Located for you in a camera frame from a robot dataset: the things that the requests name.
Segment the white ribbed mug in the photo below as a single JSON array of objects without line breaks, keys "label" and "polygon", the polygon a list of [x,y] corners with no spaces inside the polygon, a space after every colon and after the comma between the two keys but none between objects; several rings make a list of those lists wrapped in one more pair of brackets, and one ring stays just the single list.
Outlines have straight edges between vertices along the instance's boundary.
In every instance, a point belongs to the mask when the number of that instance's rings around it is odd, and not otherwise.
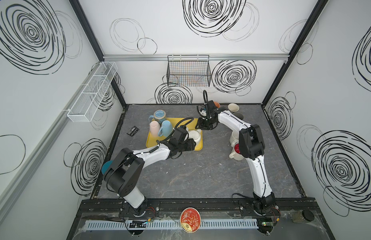
[{"label": "white ribbed mug", "polygon": [[191,130],[188,132],[188,135],[189,135],[189,138],[190,139],[193,139],[196,143],[196,145],[198,145],[201,141],[201,133],[196,131],[196,130]]}]

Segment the light blue mug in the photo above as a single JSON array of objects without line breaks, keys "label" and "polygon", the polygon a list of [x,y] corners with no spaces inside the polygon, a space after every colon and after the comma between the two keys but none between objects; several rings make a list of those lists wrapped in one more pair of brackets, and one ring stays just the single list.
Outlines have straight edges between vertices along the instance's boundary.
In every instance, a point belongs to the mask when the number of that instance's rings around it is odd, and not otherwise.
[{"label": "light blue mug", "polygon": [[159,137],[169,137],[169,135],[173,131],[172,123],[169,120],[165,120],[162,122],[161,127],[158,132]]}]

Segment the small grey mug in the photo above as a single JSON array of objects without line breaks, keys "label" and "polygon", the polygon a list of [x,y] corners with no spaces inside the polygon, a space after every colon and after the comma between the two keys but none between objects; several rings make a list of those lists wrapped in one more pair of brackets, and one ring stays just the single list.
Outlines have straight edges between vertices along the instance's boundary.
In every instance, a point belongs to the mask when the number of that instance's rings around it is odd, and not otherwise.
[{"label": "small grey mug", "polygon": [[227,106],[228,110],[231,112],[231,113],[235,113],[235,112],[238,112],[239,111],[239,105],[237,104],[234,104],[234,103],[231,103]]}]

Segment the large grey-beige mug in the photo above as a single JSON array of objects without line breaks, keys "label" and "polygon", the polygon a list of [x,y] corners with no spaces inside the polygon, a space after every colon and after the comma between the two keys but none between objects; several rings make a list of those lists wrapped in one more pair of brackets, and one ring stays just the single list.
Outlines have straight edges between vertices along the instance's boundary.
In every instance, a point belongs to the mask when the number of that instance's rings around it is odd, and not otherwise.
[{"label": "large grey-beige mug", "polygon": [[240,120],[243,120],[244,119],[243,114],[241,114],[239,112],[235,112],[235,113],[233,113],[233,115],[236,116],[237,118],[239,118]]}]

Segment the speckled white mug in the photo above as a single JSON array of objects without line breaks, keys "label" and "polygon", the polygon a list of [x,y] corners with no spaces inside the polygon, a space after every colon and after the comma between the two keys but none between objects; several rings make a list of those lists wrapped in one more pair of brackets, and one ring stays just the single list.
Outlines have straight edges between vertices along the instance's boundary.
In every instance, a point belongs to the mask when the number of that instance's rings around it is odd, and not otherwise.
[{"label": "speckled white mug", "polygon": [[233,131],[233,132],[231,133],[230,138],[229,138],[229,142],[230,142],[230,145],[231,145],[232,148],[233,148],[236,144],[238,144],[238,142],[239,142],[239,133]]}]

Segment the cream mug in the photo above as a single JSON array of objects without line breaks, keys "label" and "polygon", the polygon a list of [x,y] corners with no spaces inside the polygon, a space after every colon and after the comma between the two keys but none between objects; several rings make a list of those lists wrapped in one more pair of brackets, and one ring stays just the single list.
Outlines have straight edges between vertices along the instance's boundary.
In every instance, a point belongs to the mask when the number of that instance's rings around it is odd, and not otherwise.
[{"label": "cream mug", "polygon": [[239,144],[235,144],[231,153],[228,156],[230,159],[234,159],[236,161],[242,161],[244,156],[240,153]]}]

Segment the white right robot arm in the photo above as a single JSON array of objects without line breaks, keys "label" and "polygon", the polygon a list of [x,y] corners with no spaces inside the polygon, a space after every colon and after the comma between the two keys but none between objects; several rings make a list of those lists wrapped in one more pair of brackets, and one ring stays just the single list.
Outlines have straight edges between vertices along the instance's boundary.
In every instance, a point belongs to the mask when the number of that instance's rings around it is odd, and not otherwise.
[{"label": "white right robot arm", "polygon": [[205,100],[203,108],[205,114],[198,110],[197,129],[213,130],[223,124],[238,134],[238,150],[249,165],[253,181],[253,209],[259,215],[267,214],[275,205],[275,196],[264,166],[265,144],[260,126],[244,122],[224,107],[218,108],[212,100]]}]

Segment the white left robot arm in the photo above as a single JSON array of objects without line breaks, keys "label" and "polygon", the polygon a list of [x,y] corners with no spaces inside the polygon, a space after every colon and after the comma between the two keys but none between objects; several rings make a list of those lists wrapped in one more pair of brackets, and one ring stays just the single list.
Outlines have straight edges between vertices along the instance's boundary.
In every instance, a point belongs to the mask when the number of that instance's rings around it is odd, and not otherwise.
[{"label": "white left robot arm", "polygon": [[134,151],[122,149],[114,160],[103,164],[103,180],[111,191],[137,210],[146,199],[136,186],[143,168],[159,161],[176,159],[183,152],[194,151],[196,146],[185,128],[176,128],[169,137],[157,140],[153,147]]}]

